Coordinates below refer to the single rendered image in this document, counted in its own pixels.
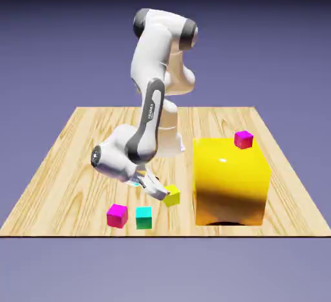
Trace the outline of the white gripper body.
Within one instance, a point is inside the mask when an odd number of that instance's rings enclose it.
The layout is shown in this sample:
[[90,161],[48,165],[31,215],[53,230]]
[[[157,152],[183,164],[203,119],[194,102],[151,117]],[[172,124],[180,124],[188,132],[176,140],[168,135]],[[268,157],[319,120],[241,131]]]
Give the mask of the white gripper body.
[[164,200],[170,194],[170,191],[165,189],[165,187],[149,169],[145,171],[145,175],[143,177],[139,177],[139,181],[144,191],[154,199]]

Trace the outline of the small yellow cube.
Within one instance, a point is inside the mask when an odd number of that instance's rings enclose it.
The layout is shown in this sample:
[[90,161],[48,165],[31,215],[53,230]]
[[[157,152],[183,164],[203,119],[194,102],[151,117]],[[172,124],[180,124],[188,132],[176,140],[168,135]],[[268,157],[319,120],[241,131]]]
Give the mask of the small yellow cube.
[[166,186],[165,189],[169,194],[163,199],[167,207],[174,206],[180,203],[180,190],[175,185]]

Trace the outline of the small teal cube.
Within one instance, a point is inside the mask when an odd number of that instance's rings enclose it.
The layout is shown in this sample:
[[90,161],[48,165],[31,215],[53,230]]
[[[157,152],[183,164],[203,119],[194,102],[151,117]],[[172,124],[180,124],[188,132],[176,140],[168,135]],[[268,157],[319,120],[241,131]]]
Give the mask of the small teal cube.
[[136,228],[138,230],[151,229],[153,225],[152,210],[150,206],[136,207]]

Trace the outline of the small magenta cube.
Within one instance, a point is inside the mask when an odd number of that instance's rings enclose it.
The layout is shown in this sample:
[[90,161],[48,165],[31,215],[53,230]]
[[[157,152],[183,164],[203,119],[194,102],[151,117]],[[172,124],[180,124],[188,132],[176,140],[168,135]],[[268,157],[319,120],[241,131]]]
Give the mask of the small magenta cube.
[[107,211],[107,225],[113,228],[123,228],[128,220],[128,207],[112,204]]
[[234,136],[234,144],[240,149],[247,149],[253,145],[253,135],[248,131],[238,131]]

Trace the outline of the large yellow box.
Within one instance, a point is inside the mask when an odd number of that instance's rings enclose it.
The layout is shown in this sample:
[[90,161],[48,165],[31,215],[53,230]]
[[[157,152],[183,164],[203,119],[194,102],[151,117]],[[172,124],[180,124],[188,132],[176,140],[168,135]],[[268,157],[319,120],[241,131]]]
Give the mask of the large yellow box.
[[258,143],[240,149],[233,138],[193,141],[195,223],[263,222],[272,171]]

